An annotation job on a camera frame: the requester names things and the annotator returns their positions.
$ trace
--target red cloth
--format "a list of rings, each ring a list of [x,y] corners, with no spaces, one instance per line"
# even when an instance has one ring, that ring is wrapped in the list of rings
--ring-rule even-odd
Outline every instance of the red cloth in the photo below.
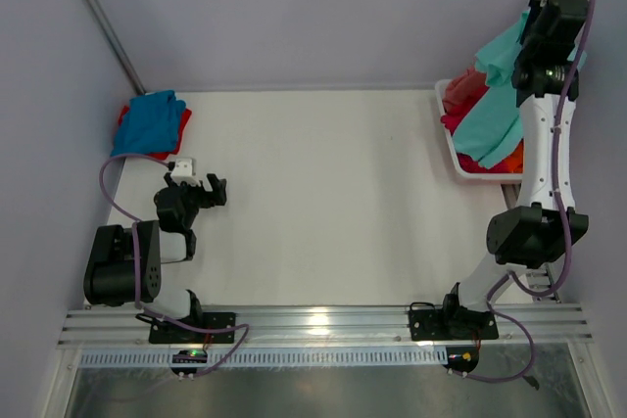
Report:
[[[130,107],[128,105],[124,105],[120,112],[120,117],[118,118],[118,126],[121,125],[121,120],[124,118],[124,115],[128,113]],[[183,111],[183,114],[180,117],[180,125],[178,126],[178,143],[176,144],[176,149],[171,152],[153,152],[152,154],[148,154],[150,157],[154,157],[155,159],[159,159],[160,161],[164,161],[168,158],[170,154],[178,154],[180,151],[180,143],[183,141],[183,131],[185,130],[185,126],[187,125],[187,121],[192,117],[192,111],[189,108],[186,108]]]
[[[459,124],[466,117],[468,112],[472,110],[472,107],[474,107],[477,102],[481,100],[481,97],[485,95],[488,88],[489,87],[485,83],[481,84],[471,95],[467,96],[462,102],[451,109],[450,112],[440,118],[444,127],[451,131],[451,135],[455,134]]]
[[[492,168],[484,168],[466,154],[458,154],[458,161],[459,166],[468,173],[509,173],[509,167],[505,161],[497,163]]]
[[[477,71],[474,66],[466,69],[462,75],[454,78],[447,85],[442,103],[444,109],[449,115],[458,115],[458,107],[467,99],[475,99],[475,103],[479,101],[483,94],[486,84],[486,74]]]
[[[488,88],[489,87],[482,82],[476,89],[471,91],[466,90],[467,93],[464,99],[452,107],[446,115],[440,118],[444,127],[451,131],[451,135],[455,134],[459,124],[463,121],[468,112],[472,110],[472,107],[474,107],[481,97],[485,95]],[[479,163],[474,161],[471,156],[467,156],[466,154],[458,154],[458,161],[459,166],[461,166],[461,168],[468,173],[510,173],[509,166],[505,161],[497,163],[492,168],[484,168],[483,166],[480,166]]]

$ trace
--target teal cloth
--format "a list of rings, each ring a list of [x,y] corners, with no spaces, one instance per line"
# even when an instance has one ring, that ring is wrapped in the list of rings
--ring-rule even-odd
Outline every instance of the teal cloth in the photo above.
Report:
[[[149,93],[130,100],[114,139],[111,156],[171,152],[178,144],[178,128],[185,102],[173,90]]]
[[[475,68],[486,73],[486,85],[490,89],[459,124],[453,143],[458,153],[470,156],[484,168],[492,168],[504,160],[523,138],[511,75],[528,15],[528,11],[523,12],[516,24],[476,54]],[[570,53],[570,60],[574,54],[575,51]],[[585,59],[586,53],[581,57],[579,68]]]

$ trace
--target white table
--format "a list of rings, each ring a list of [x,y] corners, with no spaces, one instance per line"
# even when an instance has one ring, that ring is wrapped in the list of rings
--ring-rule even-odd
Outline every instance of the white table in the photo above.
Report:
[[[227,206],[196,218],[194,259],[163,267],[202,303],[440,302],[506,209],[499,185],[455,182],[432,92],[178,96],[193,112],[179,155],[228,180]],[[126,162],[117,202],[156,218],[164,173]],[[115,210],[109,223],[129,225]]]

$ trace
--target white wall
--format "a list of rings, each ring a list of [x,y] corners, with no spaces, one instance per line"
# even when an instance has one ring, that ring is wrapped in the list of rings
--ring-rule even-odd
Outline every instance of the white wall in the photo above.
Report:
[[[0,414],[25,418],[109,210],[98,167],[132,92],[81,0],[0,7]]]
[[[627,8],[599,0],[571,135],[577,210],[590,216],[564,294],[586,309],[615,389],[627,390]],[[620,394],[627,409],[627,396]]]
[[[149,89],[432,84],[528,0],[101,0]]]

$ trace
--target clothing pile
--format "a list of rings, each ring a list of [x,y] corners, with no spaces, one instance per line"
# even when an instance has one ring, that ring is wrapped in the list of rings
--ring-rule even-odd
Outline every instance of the clothing pile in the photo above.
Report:
[[[468,173],[522,173],[522,121],[511,85],[528,11],[476,54],[474,67],[447,86],[441,121],[451,131],[459,165]],[[570,54],[570,60],[576,51]],[[583,66],[585,53],[579,67]]]
[[[133,98],[130,106],[121,110],[111,156],[146,154],[164,161],[168,155],[178,154],[191,115],[172,90]]]

